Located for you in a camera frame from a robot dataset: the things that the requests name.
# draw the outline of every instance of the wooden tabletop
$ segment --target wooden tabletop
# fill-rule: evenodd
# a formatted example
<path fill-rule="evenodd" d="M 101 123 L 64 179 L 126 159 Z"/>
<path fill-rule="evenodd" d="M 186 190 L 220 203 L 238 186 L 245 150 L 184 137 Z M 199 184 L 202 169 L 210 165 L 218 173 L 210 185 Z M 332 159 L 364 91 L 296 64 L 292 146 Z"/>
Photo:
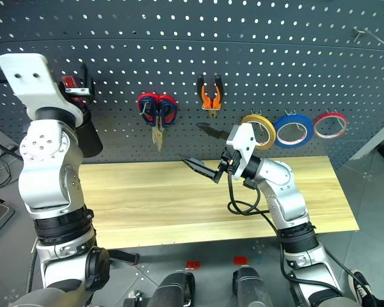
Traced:
<path fill-rule="evenodd" d="M 279 158 L 291 166 L 317 233 L 358 230 L 327 157 Z M 206 161 L 217 169 L 219 161 Z M 126 248 L 274 236 L 259 215 L 236 216 L 227 176 L 211 182 L 183 162 L 86 164 L 80 167 L 87 207 L 94 210 L 97 243 Z M 255 191 L 234 182 L 235 199 L 253 203 Z M 259 208 L 266 210 L 264 197 Z"/>

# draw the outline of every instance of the pliers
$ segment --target pliers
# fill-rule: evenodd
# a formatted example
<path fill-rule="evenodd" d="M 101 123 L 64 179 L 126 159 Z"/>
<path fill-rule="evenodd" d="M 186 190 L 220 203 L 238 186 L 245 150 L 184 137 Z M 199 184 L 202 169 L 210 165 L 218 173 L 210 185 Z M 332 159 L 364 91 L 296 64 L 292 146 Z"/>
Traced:
<path fill-rule="evenodd" d="M 202 109 L 208 111 L 208 115 L 210 118 L 215 118 L 217 112 L 221 108 L 221 103 L 223 99 L 223 84 L 221 76 L 218 74 L 215 75 L 215 86 L 217 95 L 214 97 L 213 101 L 206 95 L 204 75 L 198 75 L 196 85 L 198 88 L 198 96 L 203 102 Z"/>

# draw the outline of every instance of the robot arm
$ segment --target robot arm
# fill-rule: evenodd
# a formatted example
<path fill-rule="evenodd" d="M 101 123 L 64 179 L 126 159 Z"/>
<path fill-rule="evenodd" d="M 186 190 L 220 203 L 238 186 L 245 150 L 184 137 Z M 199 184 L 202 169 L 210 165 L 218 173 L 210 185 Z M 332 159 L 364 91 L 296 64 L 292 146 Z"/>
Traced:
<path fill-rule="evenodd" d="M 243 177 L 246 187 L 258 187 L 262 191 L 284 249 L 284 260 L 292 268 L 287 276 L 282 266 L 282 273 L 291 281 L 296 305 L 319 306 L 339 297 L 339 284 L 323 245 L 317 241 L 305 199 L 294 184 L 293 170 L 284 162 L 252 155 L 255 136 L 249 123 L 235 125 L 229 135 L 207 124 L 198 126 L 209 135 L 226 139 L 219 170 L 213 171 L 196 159 L 184 159 L 184 162 L 216 183 L 226 172 L 233 179 Z"/>
<path fill-rule="evenodd" d="M 20 144 L 19 190 L 34 221 L 44 286 L 11 306 L 82 306 L 109 278 L 108 251 L 96 246 L 78 175 L 86 144 L 77 134 L 84 127 L 96 135 L 89 111 L 63 93 L 40 54 L 4 54 L 0 67 L 33 120 Z M 85 141 L 102 150 L 98 137 Z"/>

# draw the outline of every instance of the blue scissors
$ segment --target blue scissors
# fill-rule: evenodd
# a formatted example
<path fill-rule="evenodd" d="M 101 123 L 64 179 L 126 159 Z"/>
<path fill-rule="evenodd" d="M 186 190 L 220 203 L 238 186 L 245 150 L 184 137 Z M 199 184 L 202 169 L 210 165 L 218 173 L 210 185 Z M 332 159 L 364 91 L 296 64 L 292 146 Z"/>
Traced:
<path fill-rule="evenodd" d="M 169 95 L 145 93 L 138 97 L 137 105 L 142 118 L 152 126 L 152 142 L 160 152 L 164 128 L 175 124 L 178 103 Z"/>

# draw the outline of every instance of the pegboard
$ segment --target pegboard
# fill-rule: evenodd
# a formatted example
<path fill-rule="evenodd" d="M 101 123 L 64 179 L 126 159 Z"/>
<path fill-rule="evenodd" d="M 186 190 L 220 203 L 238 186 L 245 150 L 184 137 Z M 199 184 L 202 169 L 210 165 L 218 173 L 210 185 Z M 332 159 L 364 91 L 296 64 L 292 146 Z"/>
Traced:
<path fill-rule="evenodd" d="M 329 155 L 337 168 L 384 126 L 384 45 L 370 36 L 353 42 L 354 26 L 384 39 L 384 1 L 0 1 L 0 54 L 41 53 L 57 79 L 88 65 L 104 151 L 87 162 L 218 159 L 224 141 L 195 123 L 230 130 L 251 112 L 275 122 L 285 110 L 314 120 L 336 109 L 350 121 L 341 138 L 258 154 Z M 201 109 L 199 73 L 210 93 L 213 75 L 222 75 L 217 119 Z M 143 91 L 179 101 L 161 152 L 136 109 Z M 28 121 L 10 87 L 0 85 L 0 129 L 20 141 Z M 339 126 L 332 120 L 323 129 Z"/>

